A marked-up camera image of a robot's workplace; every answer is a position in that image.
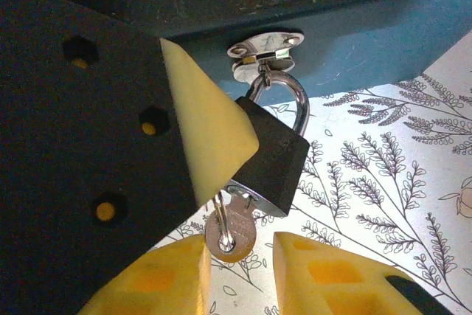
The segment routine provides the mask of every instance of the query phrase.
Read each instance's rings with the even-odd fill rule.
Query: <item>key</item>
[[[215,211],[209,215],[205,226],[206,246],[223,262],[241,261],[249,255],[256,242],[256,224],[252,217],[255,207],[251,197],[233,193],[231,202],[225,206],[218,193],[214,202]]]

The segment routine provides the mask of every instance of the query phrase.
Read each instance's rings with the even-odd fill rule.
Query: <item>silver shackle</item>
[[[296,101],[296,117],[293,130],[300,136],[303,136],[307,129],[308,118],[310,116],[310,102],[305,89],[298,80],[290,74],[280,70],[271,71],[267,66],[264,67],[265,68],[260,71],[261,74],[252,82],[246,97],[257,103],[263,92],[273,83],[288,88]]]

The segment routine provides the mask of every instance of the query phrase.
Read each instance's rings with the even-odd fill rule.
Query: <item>yellow dot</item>
[[[142,131],[145,132],[149,136],[153,136],[156,134],[156,127],[152,123],[144,122],[141,125]]]
[[[115,216],[115,206],[110,202],[100,203],[97,207],[97,218],[101,221],[109,221]]]
[[[83,59],[80,59],[80,58],[75,58],[72,61],[72,64],[74,64],[75,66],[78,66],[81,69],[87,69],[89,67],[87,62],[85,62]]]

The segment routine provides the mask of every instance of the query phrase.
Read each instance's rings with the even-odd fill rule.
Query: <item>yellow foam block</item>
[[[79,315],[206,315],[211,257],[203,235],[142,255]]]
[[[386,276],[396,268],[289,232],[274,234],[281,315],[421,315]]]
[[[244,110],[178,45],[161,39],[190,177],[199,206],[208,202],[259,148]]]

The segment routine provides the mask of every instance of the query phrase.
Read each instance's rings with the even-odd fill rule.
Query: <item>padlock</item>
[[[246,97],[236,100],[247,113],[259,139],[258,152],[245,163],[227,184],[230,193],[250,195],[255,207],[276,217],[290,211],[309,143],[303,138],[310,105],[299,82],[282,71],[271,71],[267,66],[251,84]],[[260,107],[257,102],[271,84],[289,88],[295,96],[297,113],[294,128]]]

